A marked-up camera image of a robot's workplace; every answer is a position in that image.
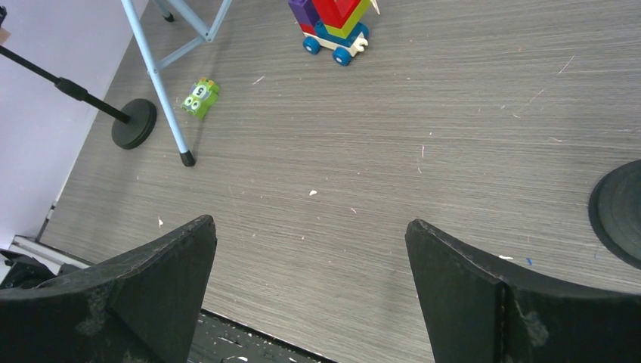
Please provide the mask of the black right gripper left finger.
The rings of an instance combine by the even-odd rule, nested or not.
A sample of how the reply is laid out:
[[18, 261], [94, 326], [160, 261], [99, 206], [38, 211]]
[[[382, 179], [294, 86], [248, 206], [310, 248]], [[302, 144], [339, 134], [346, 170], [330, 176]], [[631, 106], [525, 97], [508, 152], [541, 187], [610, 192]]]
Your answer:
[[87, 268], [1, 252], [3, 362], [185, 362], [215, 258], [200, 216]]

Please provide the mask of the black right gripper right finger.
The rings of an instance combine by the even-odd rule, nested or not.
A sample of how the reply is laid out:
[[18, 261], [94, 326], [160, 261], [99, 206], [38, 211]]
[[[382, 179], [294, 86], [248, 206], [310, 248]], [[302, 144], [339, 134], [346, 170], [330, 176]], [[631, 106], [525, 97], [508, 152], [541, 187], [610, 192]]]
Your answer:
[[638, 362], [640, 297], [523, 268], [421, 219], [407, 254], [436, 362]]

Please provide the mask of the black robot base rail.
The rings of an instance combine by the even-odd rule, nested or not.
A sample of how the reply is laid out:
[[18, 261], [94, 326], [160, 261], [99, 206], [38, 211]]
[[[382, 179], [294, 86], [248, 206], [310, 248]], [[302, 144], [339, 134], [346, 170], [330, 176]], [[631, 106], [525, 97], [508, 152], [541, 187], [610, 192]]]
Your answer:
[[189, 362], [315, 363], [330, 362], [319, 353], [202, 309]]

